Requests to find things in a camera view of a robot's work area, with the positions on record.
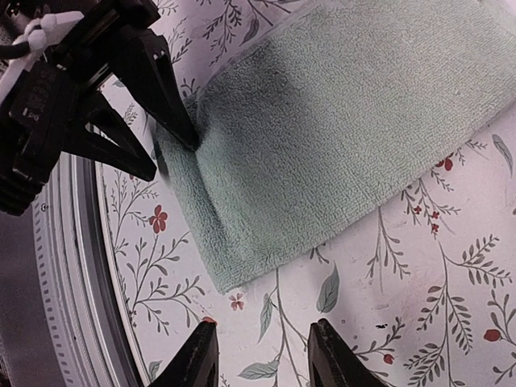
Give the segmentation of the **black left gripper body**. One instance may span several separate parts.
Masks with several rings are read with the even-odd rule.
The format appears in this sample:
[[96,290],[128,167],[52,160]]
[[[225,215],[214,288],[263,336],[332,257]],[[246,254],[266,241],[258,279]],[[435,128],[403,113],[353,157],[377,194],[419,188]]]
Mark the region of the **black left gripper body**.
[[112,36],[151,29],[151,1],[4,1],[1,210],[20,216],[48,183],[79,98],[112,73]]

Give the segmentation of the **green panda towel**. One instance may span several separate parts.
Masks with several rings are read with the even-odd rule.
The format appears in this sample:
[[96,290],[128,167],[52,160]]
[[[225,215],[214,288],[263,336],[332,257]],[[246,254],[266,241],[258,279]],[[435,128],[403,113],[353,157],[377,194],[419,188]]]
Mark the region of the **green panda towel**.
[[156,142],[226,293],[336,237],[515,102],[510,1],[321,1],[186,100]]

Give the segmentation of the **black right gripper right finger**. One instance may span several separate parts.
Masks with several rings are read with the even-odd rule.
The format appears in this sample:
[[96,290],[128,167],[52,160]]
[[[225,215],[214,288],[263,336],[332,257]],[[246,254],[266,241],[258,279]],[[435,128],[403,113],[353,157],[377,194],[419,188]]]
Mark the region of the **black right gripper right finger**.
[[384,387],[325,319],[310,324],[308,367],[312,387]]

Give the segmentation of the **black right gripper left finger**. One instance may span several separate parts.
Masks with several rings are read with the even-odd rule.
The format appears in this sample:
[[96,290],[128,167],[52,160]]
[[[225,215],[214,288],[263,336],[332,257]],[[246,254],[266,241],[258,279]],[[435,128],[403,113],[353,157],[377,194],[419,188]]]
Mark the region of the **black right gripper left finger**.
[[216,323],[201,321],[150,387],[218,386]]

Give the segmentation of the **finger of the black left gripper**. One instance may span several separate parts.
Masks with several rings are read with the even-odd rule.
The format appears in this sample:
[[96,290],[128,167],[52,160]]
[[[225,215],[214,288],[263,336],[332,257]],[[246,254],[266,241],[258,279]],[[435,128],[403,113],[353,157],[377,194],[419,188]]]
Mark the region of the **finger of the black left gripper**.
[[112,73],[131,96],[185,148],[200,140],[178,90],[169,46],[149,29],[124,27],[112,36]]
[[143,181],[152,181],[156,175],[151,157],[98,91],[79,98],[63,151],[107,164]]

